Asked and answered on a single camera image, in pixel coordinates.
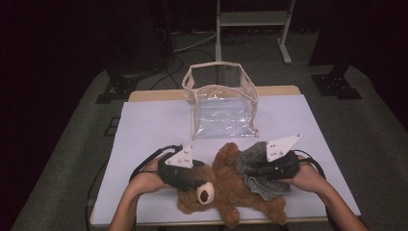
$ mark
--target brown teddy bear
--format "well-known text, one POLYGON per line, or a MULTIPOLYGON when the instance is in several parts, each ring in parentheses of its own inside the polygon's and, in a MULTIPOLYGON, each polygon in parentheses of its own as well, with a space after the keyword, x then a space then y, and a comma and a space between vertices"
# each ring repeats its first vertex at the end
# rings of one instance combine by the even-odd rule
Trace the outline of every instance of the brown teddy bear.
POLYGON ((276 196, 271 200, 264 200, 259 194, 252 192, 237 171, 235 162, 239 153, 237 145, 229 142, 218 151, 212 167, 204 165, 190 169, 189 178, 213 184, 214 201, 201 204, 198 197, 202 196, 202 193, 197 194, 197 190, 178 191, 178 208, 185 214, 191 214, 216 207, 225 225, 230 229, 235 228, 241 220, 237 206, 252 207, 265 213, 271 222, 285 224, 287 219, 284 212, 285 199, 276 196))

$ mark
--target clear plastic bag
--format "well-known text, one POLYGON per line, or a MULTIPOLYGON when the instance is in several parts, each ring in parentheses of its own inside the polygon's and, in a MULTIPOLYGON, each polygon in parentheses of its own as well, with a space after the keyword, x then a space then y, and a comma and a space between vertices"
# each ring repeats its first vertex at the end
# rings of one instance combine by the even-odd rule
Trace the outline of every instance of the clear plastic bag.
POLYGON ((191 104, 192 138, 259 137, 258 91, 240 64, 194 64, 183 79, 191 104))

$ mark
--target floor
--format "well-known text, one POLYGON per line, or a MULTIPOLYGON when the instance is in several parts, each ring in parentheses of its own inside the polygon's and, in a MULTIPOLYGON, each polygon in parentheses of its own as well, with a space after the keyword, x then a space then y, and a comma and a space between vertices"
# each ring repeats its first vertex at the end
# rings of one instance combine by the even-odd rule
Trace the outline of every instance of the floor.
MULTIPOLYGON (((279 33, 242 35, 234 38, 244 41, 238 44, 225 41, 222 58, 241 64, 256 86, 298 86, 370 230, 405 230, 408 227, 408 134, 375 92, 370 79, 353 66, 345 78, 362 99, 339 100, 320 95, 311 75, 328 73, 332 66, 308 66, 317 36, 318 33, 289 33, 291 65, 284 64, 276 44, 279 33)), ((182 48, 203 38, 203 35, 174 35, 173 44, 182 48)), ((191 64, 210 62, 214 56, 213 42, 178 54, 175 63, 167 67, 170 73, 174 72, 176 84, 162 71, 140 80, 137 90, 180 87, 191 64)), ((105 71, 95 76, 13 230, 87 230, 86 218, 90 216, 115 140, 110 134, 115 133, 115 118, 120 117, 125 102, 120 99, 95 104, 109 81, 105 71), (111 122, 114 127, 108 130, 111 122)), ((279 230, 273 224, 240 225, 235 230, 253 229, 279 230)), ((290 223, 289 229, 331 230, 327 222, 290 223)), ((107 229, 89 227, 89 230, 107 229)), ((217 227, 169 227, 168 230, 210 231, 217 227)))

